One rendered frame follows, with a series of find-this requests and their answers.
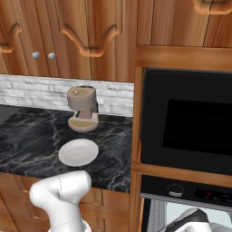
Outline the black built-in microwave oven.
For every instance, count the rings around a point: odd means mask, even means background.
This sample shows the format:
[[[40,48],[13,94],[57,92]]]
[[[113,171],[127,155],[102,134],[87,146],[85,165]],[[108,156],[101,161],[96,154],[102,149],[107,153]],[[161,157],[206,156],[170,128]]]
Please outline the black built-in microwave oven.
[[[232,72],[148,69],[140,161],[232,176]]]

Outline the black oven with control panel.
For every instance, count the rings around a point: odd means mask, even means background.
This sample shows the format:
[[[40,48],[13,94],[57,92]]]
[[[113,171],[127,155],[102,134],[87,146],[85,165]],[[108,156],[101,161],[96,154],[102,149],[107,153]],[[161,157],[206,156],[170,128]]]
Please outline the black oven with control panel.
[[[170,184],[184,188],[180,198],[168,192]],[[140,196],[144,199],[141,232],[158,232],[190,208],[199,208],[210,223],[232,228],[232,188],[143,175]]]

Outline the round oven knob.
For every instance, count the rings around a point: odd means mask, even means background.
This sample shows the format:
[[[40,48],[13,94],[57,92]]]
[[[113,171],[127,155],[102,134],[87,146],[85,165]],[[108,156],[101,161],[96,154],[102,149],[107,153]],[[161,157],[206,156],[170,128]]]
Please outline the round oven knob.
[[[180,198],[184,193],[184,188],[178,184],[170,184],[168,192],[172,197]]]

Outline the beige coffee machine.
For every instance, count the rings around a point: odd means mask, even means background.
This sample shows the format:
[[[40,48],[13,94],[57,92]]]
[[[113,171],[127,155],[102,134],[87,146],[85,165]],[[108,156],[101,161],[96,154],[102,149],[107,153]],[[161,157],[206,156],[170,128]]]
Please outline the beige coffee machine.
[[[96,90],[91,86],[75,86],[67,92],[68,106],[74,111],[69,127],[78,132],[95,130],[99,125]]]

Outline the white round plate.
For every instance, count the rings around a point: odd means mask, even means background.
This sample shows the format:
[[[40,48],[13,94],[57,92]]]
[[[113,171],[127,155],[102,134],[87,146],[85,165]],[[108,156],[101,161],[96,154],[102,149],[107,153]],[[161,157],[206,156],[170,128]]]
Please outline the white round plate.
[[[99,147],[95,142],[77,139],[65,143],[58,152],[58,158],[66,166],[80,167],[94,161],[98,154]]]

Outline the tall wooden appliance cabinet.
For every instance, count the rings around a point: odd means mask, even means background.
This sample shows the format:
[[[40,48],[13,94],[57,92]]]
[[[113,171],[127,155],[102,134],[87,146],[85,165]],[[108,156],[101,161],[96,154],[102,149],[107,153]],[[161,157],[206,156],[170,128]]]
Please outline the tall wooden appliance cabinet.
[[[134,104],[132,151],[130,156],[129,232],[138,232],[140,218],[140,186],[143,175],[186,180],[232,189],[232,176],[175,169],[140,162],[140,125],[143,81],[148,67],[232,71],[232,48],[137,45],[132,56],[134,64]]]

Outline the narrow wooden base cupboard door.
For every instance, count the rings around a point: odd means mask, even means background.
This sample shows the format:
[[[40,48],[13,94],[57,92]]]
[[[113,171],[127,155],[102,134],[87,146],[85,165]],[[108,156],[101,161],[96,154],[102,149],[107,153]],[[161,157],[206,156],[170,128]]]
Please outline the narrow wooden base cupboard door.
[[[103,191],[103,213],[107,232],[128,232],[129,199],[128,193]]]

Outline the dark grey hob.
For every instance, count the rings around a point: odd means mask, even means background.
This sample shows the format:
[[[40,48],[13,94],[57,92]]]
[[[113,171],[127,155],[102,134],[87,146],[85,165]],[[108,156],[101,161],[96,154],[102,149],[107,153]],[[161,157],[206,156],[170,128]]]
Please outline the dark grey hob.
[[[0,104],[0,125],[4,123],[8,118],[10,118],[13,114],[18,112],[18,110],[19,108],[15,106]]]

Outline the wooden cupboard door above microwave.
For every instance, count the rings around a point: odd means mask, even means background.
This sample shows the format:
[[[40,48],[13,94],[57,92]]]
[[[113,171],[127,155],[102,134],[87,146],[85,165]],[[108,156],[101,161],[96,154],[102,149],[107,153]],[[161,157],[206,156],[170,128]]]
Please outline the wooden cupboard door above microwave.
[[[193,0],[139,0],[137,44],[232,48],[232,12],[199,14]]]

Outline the wide wooden base cupboard door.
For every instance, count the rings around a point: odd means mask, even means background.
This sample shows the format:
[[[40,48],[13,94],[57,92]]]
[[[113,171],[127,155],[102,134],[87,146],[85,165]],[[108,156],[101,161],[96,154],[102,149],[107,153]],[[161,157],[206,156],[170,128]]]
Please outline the wide wooden base cupboard door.
[[[38,179],[0,172],[0,232],[48,232],[47,214],[32,205],[29,189]],[[95,207],[103,203],[102,191],[92,188],[80,202],[83,218],[92,232],[103,232],[105,222]]]

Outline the wide wooden wall cupboard door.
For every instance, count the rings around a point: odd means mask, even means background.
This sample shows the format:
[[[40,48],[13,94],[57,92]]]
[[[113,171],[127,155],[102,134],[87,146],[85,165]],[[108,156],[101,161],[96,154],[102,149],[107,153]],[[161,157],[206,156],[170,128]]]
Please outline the wide wooden wall cupboard door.
[[[134,0],[45,0],[55,77],[132,82]]]

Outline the narrow wooden wall cupboard door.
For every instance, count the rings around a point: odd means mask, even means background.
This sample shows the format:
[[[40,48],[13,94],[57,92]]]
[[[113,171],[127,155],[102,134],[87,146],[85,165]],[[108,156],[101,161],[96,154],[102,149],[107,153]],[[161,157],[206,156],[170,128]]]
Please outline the narrow wooden wall cupboard door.
[[[0,0],[0,57],[10,74],[39,75],[42,39],[34,0]]]

